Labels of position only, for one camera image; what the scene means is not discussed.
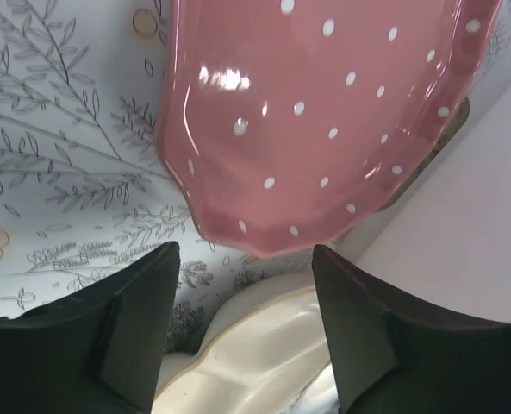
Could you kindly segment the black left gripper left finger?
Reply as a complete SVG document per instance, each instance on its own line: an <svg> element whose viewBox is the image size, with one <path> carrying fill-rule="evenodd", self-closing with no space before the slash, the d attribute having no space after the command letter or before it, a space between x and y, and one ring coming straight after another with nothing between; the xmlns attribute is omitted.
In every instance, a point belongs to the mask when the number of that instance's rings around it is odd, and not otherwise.
<svg viewBox="0 0 511 414"><path fill-rule="evenodd" d="M169 241L64 298L0 317L0 413L148 413L176 295Z"/></svg>

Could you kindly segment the pink polka dot plate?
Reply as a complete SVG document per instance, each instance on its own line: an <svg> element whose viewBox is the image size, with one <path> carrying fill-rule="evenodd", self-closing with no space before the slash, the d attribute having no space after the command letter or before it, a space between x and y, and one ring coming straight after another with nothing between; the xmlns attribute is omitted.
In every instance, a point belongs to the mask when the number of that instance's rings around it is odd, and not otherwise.
<svg viewBox="0 0 511 414"><path fill-rule="evenodd" d="M174 1L156 145L202 238L330 242L431 152L498 1Z"/></svg>

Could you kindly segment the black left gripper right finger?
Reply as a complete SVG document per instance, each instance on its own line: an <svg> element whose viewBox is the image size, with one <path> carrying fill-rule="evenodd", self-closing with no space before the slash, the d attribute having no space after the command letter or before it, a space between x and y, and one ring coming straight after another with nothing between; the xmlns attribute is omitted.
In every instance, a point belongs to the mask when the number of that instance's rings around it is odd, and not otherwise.
<svg viewBox="0 0 511 414"><path fill-rule="evenodd" d="M511 413L511 323L417 298L317 245L315 288L342 413Z"/></svg>

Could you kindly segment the pale blue rimmed plate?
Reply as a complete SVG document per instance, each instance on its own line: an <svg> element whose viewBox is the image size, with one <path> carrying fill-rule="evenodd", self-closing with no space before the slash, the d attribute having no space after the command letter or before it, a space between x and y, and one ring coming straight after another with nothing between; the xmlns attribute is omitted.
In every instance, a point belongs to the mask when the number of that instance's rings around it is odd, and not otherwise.
<svg viewBox="0 0 511 414"><path fill-rule="evenodd" d="M333 368L327 364L279 413L337 413L339 407Z"/></svg>

